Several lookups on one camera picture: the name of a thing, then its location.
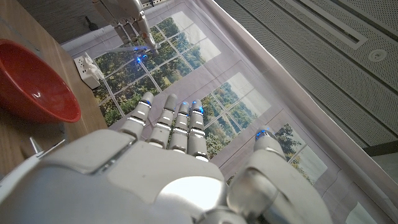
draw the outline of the trees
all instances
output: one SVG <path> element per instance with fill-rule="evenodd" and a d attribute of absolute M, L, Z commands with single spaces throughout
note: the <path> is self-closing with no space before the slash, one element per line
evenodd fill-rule
<path fill-rule="evenodd" d="M 231 107 L 231 105 L 239 100 L 238 95 L 231 89 L 231 84 L 226 82 L 220 87 L 214 90 L 214 95 L 225 108 Z"/>
<path fill-rule="evenodd" d="M 99 84 L 100 84 L 99 87 L 93 90 L 95 100 L 97 101 L 97 103 L 101 103 L 109 96 L 109 91 L 106 88 L 104 81 L 100 80 Z"/>
<path fill-rule="evenodd" d="M 187 35 L 184 32 L 171 38 L 170 41 L 179 52 L 183 52 L 193 45 L 188 41 Z"/>
<path fill-rule="evenodd" d="M 141 65 L 136 64 L 135 61 L 132 61 L 107 78 L 106 82 L 108 83 L 112 92 L 115 93 L 143 75 L 145 75 L 145 71 Z"/>
<path fill-rule="evenodd" d="M 301 145 L 298 141 L 294 141 L 290 138 L 293 137 L 293 128 L 289 124 L 285 124 L 277 133 L 275 133 L 275 137 L 279 141 L 287 160 L 296 153 L 292 147 Z"/>
<path fill-rule="evenodd" d="M 252 113 L 252 111 L 247 108 L 243 102 L 239 102 L 235 105 L 230 112 L 242 128 L 247 128 L 255 119 L 257 119 L 256 114 Z"/>
<path fill-rule="evenodd" d="M 157 27 L 159 27 L 159 29 L 164 33 L 166 37 L 171 37 L 180 32 L 180 29 L 178 28 L 172 17 L 169 17 L 158 23 Z"/>
<path fill-rule="evenodd" d="M 105 53 L 94 59 L 94 61 L 104 75 L 107 76 L 132 59 L 134 59 L 133 54 L 130 51 L 126 51 Z"/>
<path fill-rule="evenodd" d="M 206 60 L 200 55 L 200 46 L 198 44 L 182 55 L 193 69 L 197 69 L 206 62 Z"/>
<path fill-rule="evenodd" d="M 105 122 L 108 127 L 122 118 L 122 115 L 120 114 L 112 99 L 108 99 L 107 101 L 105 101 L 102 105 L 99 106 L 99 108 L 104 116 Z"/>
<path fill-rule="evenodd" d="M 123 113 L 128 114 L 137 106 L 139 100 L 147 91 L 151 92 L 153 95 L 159 93 L 148 76 L 141 78 L 133 85 L 127 87 L 125 90 L 118 93 L 115 98 L 123 110 Z"/>
<path fill-rule="evenodd" d="M 289 124 L 285 124 L 277 133 L 275 133 L 275 137 L 279 141 L 280 146 L 285 154 L 286 159 L 289 161 L 290 158 L 294 156 L 296 151 L 292 148 L 293 146 L 301 145 L 300 142 L 294 141 L 292 138 L 293 136 L 293 128 Z M 298 170 L 299 173 L 303 175 L 311 184 L 314 184 L 308 174 L 299 166 L 301 161 L 300 156 L 296 156 L 295 159 L 292 161 L 291 165 Z"/>
<path fill-rule="evenodd" d="M 156 66 L 164 63 L 165 61 L 177 55 L 176 51 L 168 42 L 164 42 L 161 48 L 158 49 L 158 52 L 159 55 L 156 57 L 153 56 L 152 52 L 150 51 L 147 53 L 148 58 L 147 60 L 143 61 L 143 64 L 148 69 L 148 71 L 151 71 Z"/>
<path fill-rule="evenodd" d="M 180 80 L 185 75 L 188 75 L 190 72 L 191 68 L 181 57 L 177 57 L 154 70 L 151 75 L 154 77 L 160 89 L 165 90 L 171 84 Z"/>

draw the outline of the robot finger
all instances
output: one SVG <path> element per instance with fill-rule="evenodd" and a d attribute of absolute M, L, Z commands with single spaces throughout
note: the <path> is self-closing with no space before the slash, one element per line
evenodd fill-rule
<path fill-rule="evenodd" d="M 142 130 L 144 129 L 145 122 L 147 121 L 153 100 L 154 96 L 152 93 L 145 93 L 138 102 L 138 105 L 132 112 L 131 116 L 128 117 L 127 121 L 123 124 L 119 131 L 130 134 L 131 136 L 134 136 L 135 139 L 139 139 Z"/>
<path fill-rule="evenodd" d="M 177 120 L 175 127 L 172 130 L 172 138 L 169 143 L 169 149 L 187 153 L 188 148 L 188 117 L 189 117 L 189 104 L 182 102 L 178 110 Z"/>
<path fill-rule="evenodd" d="M 205 138 L 205 126 L 203 125 L 203 107 L 200 100 L 192 103 L 190 110 L 190 122 L 188 129 L 188 154 L 197 159 L 207 161 L 207 147 Z"/>
<path fill-rule="evenodd" d="M 167 141 L 169 140 L 176 105 L 177 96 L 175 94 L 169 95 L 164 105 L 162 114 L 155 124 L 155 128 L 152 134 L 147 140 L 149 144 L 160 147 L 162 149 L 166 148 Z"/>

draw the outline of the red bowl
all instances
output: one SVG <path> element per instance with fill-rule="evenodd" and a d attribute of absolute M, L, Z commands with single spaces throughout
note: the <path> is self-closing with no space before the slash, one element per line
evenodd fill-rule
<path fill-rule="evenodd" d="M 81 115 L 61 77 L 36 54 L 5 39 L 0 39 L 0 106 L 39 123 L 72 123 Z"/>

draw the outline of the white robotic arm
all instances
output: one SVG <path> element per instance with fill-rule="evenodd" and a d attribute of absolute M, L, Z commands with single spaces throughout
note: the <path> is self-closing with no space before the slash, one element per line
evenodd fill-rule
<path fill-rule="evenodd" d="M 137 33 L 154 55 L 158 54 L 157 44 L 150 33 L 140 0 L 93 0 L 94 7 L 111 24 L 124 44 L 138 46 Z"/>
<path fill-rule="evenodd" d="M 172 129 L 177 97 L 170 95 L 151 136 L 140 141 L 153 99 L 146 93 L 118 132 L 96 131 L 40 157 L 18 178 L 8 175 L 0 182 L 0 220 L 331 223 L 318 192 L 286 162 L 265 127 L 230 187 L 208 162 L 200 100 L 180 105 Z"/>

